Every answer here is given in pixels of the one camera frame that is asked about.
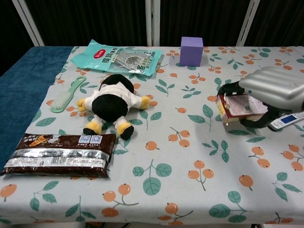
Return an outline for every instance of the teal plastic bag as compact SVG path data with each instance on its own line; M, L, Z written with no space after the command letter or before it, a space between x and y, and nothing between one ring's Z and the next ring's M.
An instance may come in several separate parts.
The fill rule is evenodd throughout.
M84 53L76 55L71 61L79 68L150 76L155 72L161 55L160 50L112 47L92 39Z

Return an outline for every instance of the silver strip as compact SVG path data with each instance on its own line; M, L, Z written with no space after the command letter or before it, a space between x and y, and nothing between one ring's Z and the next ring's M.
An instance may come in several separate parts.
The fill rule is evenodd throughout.
M91 157L99 158L108 161L109 155L100 150L92 149L62 149L62 148L31 148L16 150L11 158L16 157L48 157L48 156L61 156L61 157Z

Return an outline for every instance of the remote control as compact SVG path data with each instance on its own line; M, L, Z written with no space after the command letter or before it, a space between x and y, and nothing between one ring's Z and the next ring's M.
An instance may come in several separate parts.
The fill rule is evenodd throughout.
M282 115L280 118L271 122L268 127L273 131L278 131L301 120L304 120L304 112Z

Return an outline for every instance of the blue cloth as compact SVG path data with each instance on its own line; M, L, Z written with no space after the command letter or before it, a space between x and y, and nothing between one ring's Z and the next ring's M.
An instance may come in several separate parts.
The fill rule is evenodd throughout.
M32 47L0 77L0 169L14 152L73 47Z

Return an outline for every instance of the yellow plush foot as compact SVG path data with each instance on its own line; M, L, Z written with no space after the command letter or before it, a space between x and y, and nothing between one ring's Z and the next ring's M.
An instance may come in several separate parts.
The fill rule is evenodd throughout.
M128 127L131 127L132 125L129 122L124 122L122 124L120 124L117 128L117 133L120 136L122 133L124 133L125 129L127 129Z
M140 109L146 109L148 107L149 103L150 103L150 97L142 96L142 104L141 104Z
M80 99L79 101L77 101L77 106L79 111L81 112L86 111L85 99Z
M96 134L101 135L101 125L98 123L91 121L86 124L85 128L88 128L92 131L94 131Z

